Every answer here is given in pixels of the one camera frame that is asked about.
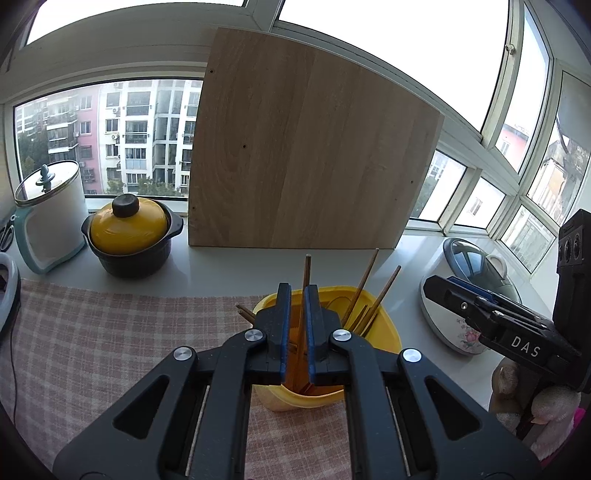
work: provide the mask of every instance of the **countertop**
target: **countertop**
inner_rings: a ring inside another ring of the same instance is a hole
[[[470,238],[488,253],[501,254],[489,238]],[[406,231],[395,250],[382,250],[366,289],[377,295],[398,264],[402,270],[382,305],[402,339],[403,347],[419,349],[450,378],[487,407],[491,373],[502,358],[487,351],[464,356],[446,347],[427,325],[420,307],[419,283],[442,254],[441,235]],[[47,275],[36,275],[24,264],[13,243],[8,251],[23,278],[95,291],[146,294],[162,297],[209,297],[266,295],[280,282],[300,288],[304,256],[312,255],[311,282],[321,286],[356,286],[372,255],[369,250],[284,250],[252,248],[203,248],[187,246],[187,229],[172,240],[172,252],[156,274],[144,280],[110,276],[88,247]],[[521,278],[508,260],[508,271],[523,303],[550,316],[548,308],[527,279]]]

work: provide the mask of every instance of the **yellow pot lid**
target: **yellow pot lid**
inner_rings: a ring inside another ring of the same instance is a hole
[[[167,229],[166,214],[160,205],[124,193],[96,212],[90,224],[90,239],[103,253],[130,255],[156,244]]]

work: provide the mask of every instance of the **wooden board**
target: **wooden board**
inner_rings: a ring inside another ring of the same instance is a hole
[[[349,60],[219,28],[195,128],[189,244],[393,248],[442,122]]]

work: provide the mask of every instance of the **white glove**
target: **white glove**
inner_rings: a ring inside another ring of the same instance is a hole
[[[492,374],[489,411],[513,434],[538,379],[539,375],[508,358],[501,360]],[[546,425],[530,446],[539,460],[554,453],[568,438],[580,400],[580,393],[563,385],[548,387],[534,397],[532,423]]]

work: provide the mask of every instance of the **triangular cutout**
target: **triangular cutout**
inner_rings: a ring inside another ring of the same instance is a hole
[[[168,377],[158,377],[133,403],[117,415],[113,426],[137,439],[146,438],[167,386]]]
[[[480,428],[480,422],[433,377],[425,380],[447,438],[459,440]]]

